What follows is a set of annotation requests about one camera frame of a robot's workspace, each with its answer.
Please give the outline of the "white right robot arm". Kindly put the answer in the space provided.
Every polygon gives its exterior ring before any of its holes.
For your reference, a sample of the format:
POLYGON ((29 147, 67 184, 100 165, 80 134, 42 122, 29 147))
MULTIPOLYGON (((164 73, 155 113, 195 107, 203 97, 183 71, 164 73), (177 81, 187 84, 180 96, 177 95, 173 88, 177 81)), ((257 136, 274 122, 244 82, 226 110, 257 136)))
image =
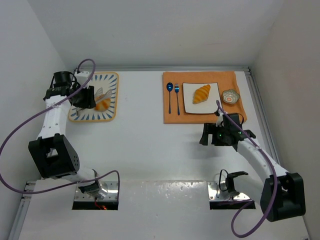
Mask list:
POLYGON ((290 173, 265 150, 249 129, 244 130, 239 114, 220 114, 217 123, 205 123, 199 143, 233 147, 255 170, 259 180, 254 180, 245 171, 227 174, 222 187, 228 193, 244 193, 260 205, 263 213, 268 213, 270 222, 285 220, 306 213, 304 181, 300 174, 290 173))

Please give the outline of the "round golden bread roll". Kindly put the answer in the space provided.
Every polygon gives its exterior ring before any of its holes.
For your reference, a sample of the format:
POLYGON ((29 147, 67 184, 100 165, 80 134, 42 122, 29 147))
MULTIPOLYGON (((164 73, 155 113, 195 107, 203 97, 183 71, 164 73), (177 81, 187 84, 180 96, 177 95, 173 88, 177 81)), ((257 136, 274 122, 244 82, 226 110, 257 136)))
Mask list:
POLYGON ((104 112, 106 111, 111 105, 111 99, 110 98, 105 98, 96 103, 95 110, 98 112, 104 112))

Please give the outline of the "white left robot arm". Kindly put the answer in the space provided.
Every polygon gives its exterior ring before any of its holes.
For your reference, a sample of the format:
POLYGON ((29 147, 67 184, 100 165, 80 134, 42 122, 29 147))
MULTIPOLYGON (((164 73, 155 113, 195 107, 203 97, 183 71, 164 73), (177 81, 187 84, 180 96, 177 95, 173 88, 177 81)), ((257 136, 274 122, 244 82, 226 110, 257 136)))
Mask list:
POLYGON ((46 113, 36 140, 30 141, 28 150, 44 179, 64 179, 77 183, 81 193, 102 200, 108 186, 98 180, 98 173, 80 164, 80 158, 66 137, 68 112, 72 104, 92 109, 94 87, 81 85, 91 73, 88 71, 55 72, 46 91, 46 113))

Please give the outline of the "orange croissant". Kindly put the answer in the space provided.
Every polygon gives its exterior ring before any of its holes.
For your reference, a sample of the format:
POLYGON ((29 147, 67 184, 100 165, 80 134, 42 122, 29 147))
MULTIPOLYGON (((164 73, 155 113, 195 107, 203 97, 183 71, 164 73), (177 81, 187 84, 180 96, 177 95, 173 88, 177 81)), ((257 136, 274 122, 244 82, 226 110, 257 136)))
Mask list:
POLYGON ((196 89, 193 94, 192 103, 196 105, 207 101, 209 98, 210 90, 211 86, 209 84, 196 89))

